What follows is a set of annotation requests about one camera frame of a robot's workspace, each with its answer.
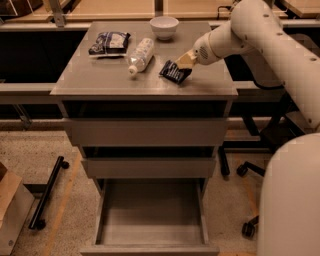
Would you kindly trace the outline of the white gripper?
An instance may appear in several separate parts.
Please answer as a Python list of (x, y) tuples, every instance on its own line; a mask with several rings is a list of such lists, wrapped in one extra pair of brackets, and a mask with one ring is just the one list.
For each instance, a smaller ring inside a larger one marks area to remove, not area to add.
[(219, 44), (213, 32), (201, 36), (189, 50), (180, 56), (175, 63), (179, 69), (192, 69), (197, 62), (201, 65), (210, 65), (221, 59), (219, 55)]

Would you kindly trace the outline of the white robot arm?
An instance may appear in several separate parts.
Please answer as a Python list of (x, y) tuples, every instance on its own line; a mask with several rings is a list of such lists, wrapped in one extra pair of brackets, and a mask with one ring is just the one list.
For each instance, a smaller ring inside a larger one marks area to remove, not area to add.
[(230, 20), (204, 34), (180, 68), (259, 52), (312, 132), (279, 147), (261, 188), (257, 256), (320, 256), (319, 58), (287, 35), (264, 0), (241, 0)]

